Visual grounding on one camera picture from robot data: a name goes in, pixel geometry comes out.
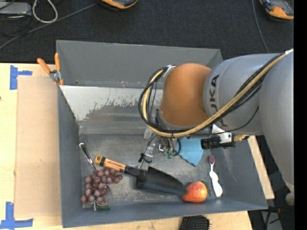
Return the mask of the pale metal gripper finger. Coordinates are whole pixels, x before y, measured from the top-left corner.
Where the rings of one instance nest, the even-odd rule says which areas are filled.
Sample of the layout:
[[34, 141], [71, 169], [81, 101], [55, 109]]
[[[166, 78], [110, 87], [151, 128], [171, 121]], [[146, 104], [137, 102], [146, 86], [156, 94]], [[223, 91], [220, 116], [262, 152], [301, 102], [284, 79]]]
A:
[[144, 152], [142, 152], [140, 154], [140, 162], [147, 162], [147, 163], [151, 163], [153, 160], [153, 155], [154, 155], [154, 150], [152, 147], [147, 146], [144, 150]]
[[156, 133], [154, 133], [150, 128], [146, 128], [143, 134], [145, 139], [153, 139], [156, 137]]

